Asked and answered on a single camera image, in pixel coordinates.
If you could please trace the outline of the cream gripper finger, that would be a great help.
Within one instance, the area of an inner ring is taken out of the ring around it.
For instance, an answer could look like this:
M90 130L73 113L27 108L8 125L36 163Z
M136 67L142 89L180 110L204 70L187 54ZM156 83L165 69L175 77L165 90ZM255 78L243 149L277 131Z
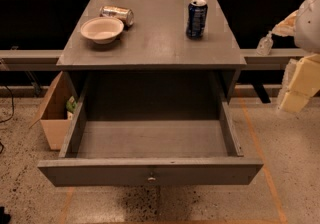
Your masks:
M289 113L298 113L319 91L320 55L312 54L300 60L290 59L277 98L278 108Z
M296 16L297 11L292 12L284 20L274 26L272 33L281 37L293 36L295 33Z

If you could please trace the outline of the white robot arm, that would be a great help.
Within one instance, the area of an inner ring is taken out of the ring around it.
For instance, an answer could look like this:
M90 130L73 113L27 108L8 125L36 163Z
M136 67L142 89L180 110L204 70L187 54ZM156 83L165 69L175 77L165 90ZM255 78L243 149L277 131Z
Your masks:
M320 0L305 0L272 33L293 36L295 45L308 53L289 61L277 99L279 109L298 113L320 91Z

